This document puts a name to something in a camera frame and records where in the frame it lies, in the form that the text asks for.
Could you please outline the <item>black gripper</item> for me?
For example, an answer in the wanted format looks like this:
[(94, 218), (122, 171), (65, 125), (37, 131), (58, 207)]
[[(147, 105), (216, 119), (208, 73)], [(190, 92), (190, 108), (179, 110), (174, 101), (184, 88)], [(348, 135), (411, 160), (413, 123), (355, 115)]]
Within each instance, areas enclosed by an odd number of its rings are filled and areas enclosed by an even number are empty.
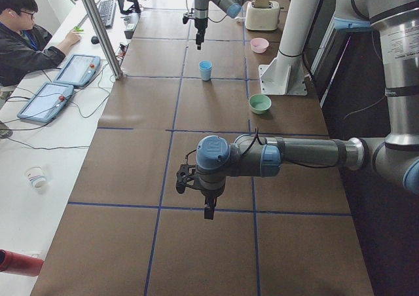
[(201, 193), (204, 195), (204, 219), (213, 219), (215, 208), (217, 205), (217, 198), (220, 197), (225, 188), (221, 187), (214, 190), (204, 189)]
[(202, 18), (202, 19), (196, 18), (194, 20), (194, 26), (197, 29), (196, 47), (197, 47), (198, 50), (200, 50), (202, 48), (202, 43), (204, 41), (206, 28), (208, 26), (208, 19), (207, 18)]

